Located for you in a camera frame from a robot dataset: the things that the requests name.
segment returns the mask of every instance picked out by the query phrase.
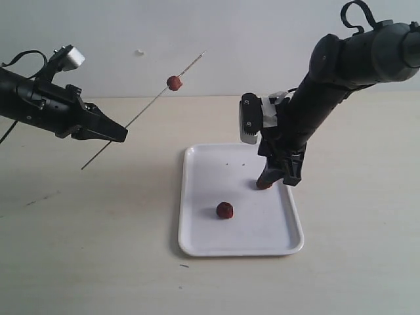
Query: white wall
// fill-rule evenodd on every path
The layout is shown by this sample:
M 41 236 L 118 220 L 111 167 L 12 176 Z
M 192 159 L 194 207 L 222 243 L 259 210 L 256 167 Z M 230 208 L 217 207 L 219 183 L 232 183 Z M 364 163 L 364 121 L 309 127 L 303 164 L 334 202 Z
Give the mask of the white wall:
M 176 95 L 266 94 L 299 84 L 310 53 L 327 33 L 351 35 L 340 20 L 346 0 L 4 0 L 0 60 L 39 49 L 48 57 L 73 44 L 87 57 L 56 83 L 84 97 L 154 96 L 201 51 Z M 377 20 L 420 20 L 418 0 L 370 0 Z M 350 19 L 364 21 L 354 6 Z M 135 55 L 137 49 L 145 56 Z M 14 71 L 30 74 L 40 60 L 26 57 Z M 417 90 L 420 75 L 375 89 Z

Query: metal skewer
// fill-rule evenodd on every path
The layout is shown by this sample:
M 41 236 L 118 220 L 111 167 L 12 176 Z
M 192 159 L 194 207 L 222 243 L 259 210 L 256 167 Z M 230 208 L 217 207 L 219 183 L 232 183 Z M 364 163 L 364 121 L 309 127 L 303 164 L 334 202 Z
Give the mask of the metal skewer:
M 193 62 L 191 62 L 191 64 L 188 66 L 188 67 L 186 67 L 185 69 L 184 69 L 184 71 L 182 71 L 179 75 L 178 75 L 178 77 L 182 77 L 202 56 L 204 56 L 204 54 L 205 54 L 205 52 L 206 51 L 203 51 L 196 59 L 194 59 L 194 61 Z M 152 105 L 164 92 L 166 92 L 166 90 L 168 89 L 169 87 L 168 86 L 166 86 L 166 88 L 164 88 L 158 95 L 156 95 L 155 96 L 155 98 L 149 103 L 149 104 L 147 104 L 147 106 L 145 107 L 145 108 L 143 108 L 141 111 L 140 111 L 140 113 L 138 113 L 126 126 L 125 126 L 125 128 L 128 128 L 132 123 L 134 123 L 135 122 L 135 120 L 137 119 L 137 118 L 139 118 L 149 107 L 150 107 L 150 105 Z M 96 157 L 99 155 L 99 154 L 101 154 L 110 144 L 112 143 L 112 141 L 109 141 L 107 144 L 105 144 L 105 146 L 102 148 L 102 149 L 100 149 L 99 151 L 98 151 L 98 153 L 96 153 L 86 164 L 84 164 L 84 166 L 81 168 L 81 170 L 84 170 L 85 168 L 86 168 L 86 166 L 88 166 L 94 159 L 96 159 Z

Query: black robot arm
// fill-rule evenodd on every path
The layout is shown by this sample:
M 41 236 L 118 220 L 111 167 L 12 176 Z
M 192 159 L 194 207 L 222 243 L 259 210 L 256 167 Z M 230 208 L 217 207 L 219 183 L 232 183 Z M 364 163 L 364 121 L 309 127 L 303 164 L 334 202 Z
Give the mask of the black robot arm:
M 353 3 L 362 8 L 371 31 L 348 23 L 346 13 Z M 378 83 L 405 81 L 419 71 L 417 22 L 376 22 L 361 0 L 347 3 L 341 19 L 346 27 L 358 31 L 346 39 L 332 34 L 323 37 L 312 52 L 308 73 L 295 91 L 268 98 L 246 93 L 241 98 L 242 140 L 255 143 L 257 133 L 262 136 L 259 155 L 266 157 L 266 167 L 257 181 L 260 189 L 280 179 L 290 186 L 301 181 L 309 138 L 336 105 L 352 93 Z
M 73 46 L 62 47 L 35 75 L 22 77 L 5 68 L 17 62 L 28 51 L 20 53 L 10 64 L 0 68 L 0 115 L 44 129 L 59 138 L 71 135 L 77 140 L 101 139 L 124 142 L 127 130 L 104 115 L 92 103 L 82 101 L 81 89 L 52 84 L 54 75 L 78 68 L 85 58 Z

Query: white tray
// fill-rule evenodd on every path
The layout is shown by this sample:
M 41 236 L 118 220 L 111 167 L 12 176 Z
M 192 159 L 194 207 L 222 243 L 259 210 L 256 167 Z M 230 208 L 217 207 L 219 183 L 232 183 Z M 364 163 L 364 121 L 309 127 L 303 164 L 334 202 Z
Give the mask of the white tray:
M 290 187 L 256 190 L 265 158 L 249 144 L 198 144 L 187 149 L 178 242 L 188 255 L 281 256 L 298 252 L 303 233 Z M 234 217 L 219 219 L 226 201 Z

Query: beige table surface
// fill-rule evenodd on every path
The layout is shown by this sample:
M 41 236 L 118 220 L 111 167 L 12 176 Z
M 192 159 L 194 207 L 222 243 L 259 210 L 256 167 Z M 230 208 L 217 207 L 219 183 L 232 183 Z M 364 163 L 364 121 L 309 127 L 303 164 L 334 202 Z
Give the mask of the beige table surface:
M 149 100 L 94 102 L 125 124 Z M 190 259 L 182 155 L 238 142 L 238 100 L 161 98 L 84 171 L 105 142 L 19 124 L 0 146 L 0 314 L 420 314 L 420 93 L 354 95 L 310 139 L 299 253 Z

